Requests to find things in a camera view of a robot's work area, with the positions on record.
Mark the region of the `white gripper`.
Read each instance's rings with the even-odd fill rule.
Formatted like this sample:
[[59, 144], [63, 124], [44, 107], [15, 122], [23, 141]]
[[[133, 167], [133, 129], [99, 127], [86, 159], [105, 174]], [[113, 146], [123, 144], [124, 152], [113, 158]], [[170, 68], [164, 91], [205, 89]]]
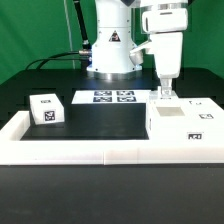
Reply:
[[188, 26], [188, 0], [141, 0], [142, 29], [149, 35], [161, 96], [172, 95], [172, 79], [179, 76], [183, 32]]

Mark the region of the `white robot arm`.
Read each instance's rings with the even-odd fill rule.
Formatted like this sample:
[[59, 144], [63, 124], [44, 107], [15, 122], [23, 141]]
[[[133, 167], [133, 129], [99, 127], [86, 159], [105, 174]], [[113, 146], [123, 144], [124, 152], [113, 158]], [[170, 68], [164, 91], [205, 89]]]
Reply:
[[[188, 26], [188, 0], [95, 0], [97, 40], [87, 74], [94, 78], [127, 79], [141, 69], [144, 54], [152, 54], [160, 80], [159, 95], [172, 95], [172, 80], [180, 74], [183, 31]], [[141, 30], [148, 40], [131, 37], [131, 10], [142, 12]]]

